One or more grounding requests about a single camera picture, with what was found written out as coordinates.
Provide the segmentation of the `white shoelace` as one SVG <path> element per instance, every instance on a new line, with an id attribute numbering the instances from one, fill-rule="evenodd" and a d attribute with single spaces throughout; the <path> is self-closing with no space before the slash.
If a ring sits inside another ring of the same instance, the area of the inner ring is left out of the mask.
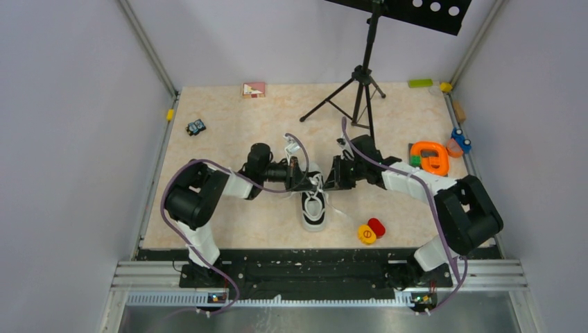
<path id="1" fill-rule="evenodd" d="M 322 223 L 326 217 L 327 206 L 330 206 L 336 213 L 348 217 L 346 213 L 337 209 L 329 202 L 329 195 L 324 191 L 324 180 L 320 172 L 314 172 L 310 180 L 316 188 L 311 191 L 304 191 L 301 195 L 302 214 L 307 223 Z"/>

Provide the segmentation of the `black white canvas sneaker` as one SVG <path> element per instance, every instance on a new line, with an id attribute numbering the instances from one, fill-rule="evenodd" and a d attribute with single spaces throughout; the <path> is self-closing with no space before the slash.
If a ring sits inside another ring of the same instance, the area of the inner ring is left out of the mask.
<path id="1" fill-rule="evenodd" d="M 308 177 L 314 188 L 301 193 L 302 225 L 309 232 L 319 232 L 326 225 L 326 199 L 323 174 L 314 162 L 310 163 Z"/>

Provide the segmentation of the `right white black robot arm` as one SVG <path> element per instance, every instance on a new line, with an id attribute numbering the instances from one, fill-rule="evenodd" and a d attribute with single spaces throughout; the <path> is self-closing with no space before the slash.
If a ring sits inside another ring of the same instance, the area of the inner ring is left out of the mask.
<path id="1" fill-rule="evenodd" d="M 350 190 L 364 180 L 431 208 L 438 235 L 410 255 L 406 275 L 412 284 L 426 285 L 437 267 L 468 255 L 502 231 L 503 219 L 476 176 L 437 176 L 397 157 L 384 158 L 369 135 L 341 137 L 337 143 L 342 153 L 333 158 L 325 190 Z"/>

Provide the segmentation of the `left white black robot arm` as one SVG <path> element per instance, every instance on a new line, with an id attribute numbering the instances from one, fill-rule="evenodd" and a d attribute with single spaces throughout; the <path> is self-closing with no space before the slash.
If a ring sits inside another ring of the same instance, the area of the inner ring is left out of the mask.
<path id="1" fill-rule="evenodd" d="M 301 194 L 305 228 L 322 229 L 326 222 L 322 171 L 309 160 L 299 163 L 294 152 L 303 148 L 292 139 L 285 148 L 285 158 L 276 162 L 269 145 L 256 143 L 237 172 L 211 160 L 191 160 L 172 177 L 162 196 L 161 215 L 185 241 L 189 260 L 198 266 L 196 278 L 203 285 L 213 287 L 223 275 L 216 264 L 220 250 L 209 225 L 223 196 L 253 200 L 265 190 L 265 182 L 280 183 L 285 193 Z"/>

